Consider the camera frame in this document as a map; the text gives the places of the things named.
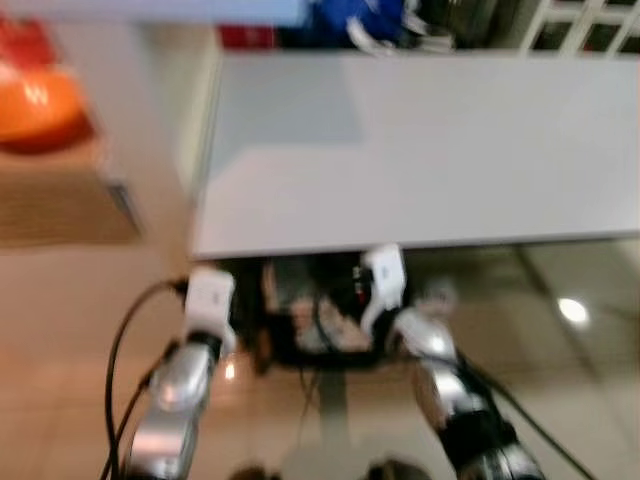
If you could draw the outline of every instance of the orange object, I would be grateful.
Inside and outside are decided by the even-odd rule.
[[[91,134],[85,102],[73,79],[56,70],[33,70],[0,85],[0,146],[38,153]]]

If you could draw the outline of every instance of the white table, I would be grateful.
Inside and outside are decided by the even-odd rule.
[[[638,232],[638,66],[229,56],[193,254]]]

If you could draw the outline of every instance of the black cable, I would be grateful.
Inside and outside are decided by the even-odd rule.
[[[560,455],[569,465],[576,469],[584,478],[588,480],[597,480],[595,475],[587,469],[582,463],[580,463],[573,455],[571,455],[565,447],[563,447],[549,432],[547,432],[540,423],[536,419],[531,416],[529,412],[516,400],[516,398],[509,392],[509,390],[502,385],[498,380],[493,378],[489,373],[478,367],[477,365],[471,364],[469,360],[460,355],[466,364],[465,370],[475,375],[477,379],[479,379],[482,383],[487,385],[491,390],[497,393],[500,397],[502,397],[513,409],[520,414],[520,416],[533,428],[538,435],[540,435],[552,448],[555,452]]]
[[[300,380],[300,388],[302,389],[302,393],[304,394],[305,401],[310,404],[313,404],[313,392],[315,390],[316,377],[318,376],[318,372],[314,371],[311,376],[311,381],[307,384],[307,381],[304,378],[304,369],[302,367],[298,368],[298,378]]]
[[[116,358],[118,356],[118,350],[120,348],[120,343],[122,342],[122,337],[124,336],[124,332],[129,326],[129,323],[131,323],[131,320],[133,319],[135,314],[138,312],[140,307],[142,307],[142,305],[147,302],[147,300],[153,297],[156,293],[159,293],[166,289],[173,289],[177,293],[182,293],[185,284],[186,281],[183,279],[178,281],[164,280],[154,283],[143,290],[143,292],[138,295],[136,300],[125,313],[113,339],[111,351],[109,352],[109,364],[107,366],[107,376],[104,389],[104,416],[107,426],[107,437],[109,440],[109,461],[111,463],[111,478],[113,478],[114,480],[120,480],[120,466],[118,459],[118,438],[113,421],[113,376],[115,372]]]
[[[318,331],[318,335],[320,335],[320,340],[322,340],[322,344],[324,348],[326,348],[329,352],[340,354],[341,351],[338,346],[333,342],[327,331],[324,329],[322,322],[320,321],[320,299],[318,296],[313,297],[313,310],[311,313],[311,318],[313,320],[313,324]]]
[[[136,388],[136,391],[133,393],[133,396],[129,400],[127,404],[127,409],[122,416],[122,420],[120,421],[120,425],[118,426],[118,432],[116,433],[116,448],[120,445],[120,440],[122,439],[122,434],[124,433],[124,429],[129,422],[129,417],[131,417],[131,413],[133,412],[136,403],[140,399],[140,396],[144,393],[146,388],[141,388],[140,385]],[[107,455],[107,459],[104,462],[104,467],[102,468],[102,473],[100,474],[100,480],[106,480],[109,476],[109,472],[111,472],[111,449],[109,449],[109,455]]]
[[[563,447],[553,436],[540,425],[540,423],[533,418],[533,416],[516,400],[516,398],[509,392],[509,390],[502,385],[498,380],[493,378],[482,368],[472,363],[462,352],[456,351],[456,354],[460,361],[449,360],[446,358],[438,357],[436,355],[420,355],[420,356],[408,356],[400,357],[401,360],[407,361],[420,361],[428,360],[434,363],[440,363],[449,366],[453,369],[460,370],[463,373],[474,377],[481,384],[485,385],[489,389],[493,390],[500,397],[502,397],[513,409],[520,414],[520,416],[533,428],[538,435],[542,437],[555,452],[560,455],[569,465],[576,469],[587,480],[597,480],[597,478],[591,473],[587,467],[580,463],[573,455],[571,455],[565,447]]]
[[[298,422],[298,445],[300,444],[300,439],[302,438],[302,427],[304,425],[304,420],[307,416],[307,412],[309,411],[309,405],[311,405],[311,400],[313,398],[313,392],[318,386],[318,382],[320,380],[320,375],[318,371],[314,371],[311,376],[311,380],[309,385],[307,386],[306,382],[304,382],[304,373],[302,368],[299,369],[298,373],[300,374],[300,382],[303,386],[304,391],[304,406],[302,407],[302,413],[300,414],[300,421]]]
[[[149,384],[151,383],[151,377],[153,376],[154,372],[158,369],[160,365],[166,362],[167,359],[171,357],[171,355],[173,355],[173,352],[177,350],[179,345],[180,343],[177,340],[172,340],[171,342],[169,342],[163,354],[155,362],[153,362],[153,365],[151,366],[151,368],[149,368],[144,373],[144,375],[138,382],[136,391],[133,392],[133,395],[129,399],[129,403],[127,404],[127,408],[125,409],[124,415],[122,416],[122,420],[120,420],[120,425],[118,425],[118,431],[116,433],[117,446],[120,446],[120,441],[122,440],[124,429],[127,427],[127,424],[129,423],[129,418],[133,413],[133,409],[138,403],[138,400],[140,400],[140,397],[142,396],[142,394],[149,388]],[[109,472],[111,472],[111,450],[109,450],[109,455],[107,455],[107,459],[104,462],[104,467],[102,468],[102,473],[100,474],[100,480],[106,480],[109,475]]]

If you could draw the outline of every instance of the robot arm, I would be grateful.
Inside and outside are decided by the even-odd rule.
[[[361,323],[371,335],[375,315],[397,309],[406,286],[400,249],[368,252],[373,274],[372,302]],[[518,442],[515,430],[498,411],[491,391],[460,358],[445,323],[416,308],[399,310],[393,330],[415,357],[412,385],[416,401],[437,433],[460,480],[544,480],[538,465]]]
[[[150,406],[124,459],[124,479],[187,478],[216,362],[235,350],[229,326],[233,277],[196,269],[189,279],[183,345],[153,376]]]
[[[416,399],[438,434],[460,480],[544,480],[519,444],[484,384],[459,358],[444,325],[417,309],[400,310],[406,286],[396,246],[369,252],[372,302],[361,327],[371,334],[385,312],[398,312],[393,329],[409,352],[422,358],[413,372]],[[124,460],[125,479],[182,480],[189,472],[198,422],[220,353],[235,349],[229,326],[234,281],[221,271],[197,269],[185,305],[185,342],[154,375],[151,405],[139,423]]]

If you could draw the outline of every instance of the red object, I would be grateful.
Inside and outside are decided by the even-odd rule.
[[[12,21],[0,17],[0,59],[19,70],[48,66],[56,53],[42,25],[35,21]]]
[[[222,46],[228,50],[272,50],[276,47],[273,27],[223,25],[218,27]]]

